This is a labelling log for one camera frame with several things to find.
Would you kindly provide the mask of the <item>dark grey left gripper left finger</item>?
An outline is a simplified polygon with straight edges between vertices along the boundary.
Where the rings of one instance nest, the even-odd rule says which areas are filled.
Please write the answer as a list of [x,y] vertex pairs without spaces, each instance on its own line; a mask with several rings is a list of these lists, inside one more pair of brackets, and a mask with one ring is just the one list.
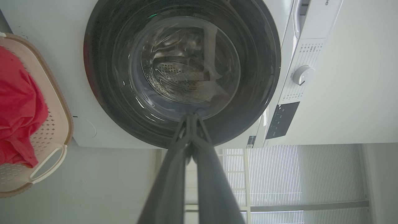
[[191,159],[191,118],[183,116],[169,144],[138,224],[182,224],[185,169]]

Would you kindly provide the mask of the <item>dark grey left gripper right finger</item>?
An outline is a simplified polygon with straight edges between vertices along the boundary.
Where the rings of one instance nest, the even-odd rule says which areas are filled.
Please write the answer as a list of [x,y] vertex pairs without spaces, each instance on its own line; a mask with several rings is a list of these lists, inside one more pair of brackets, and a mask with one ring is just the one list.
[[203,120],[191,114],[190,121],[198,175],[199,223],[245,223]]

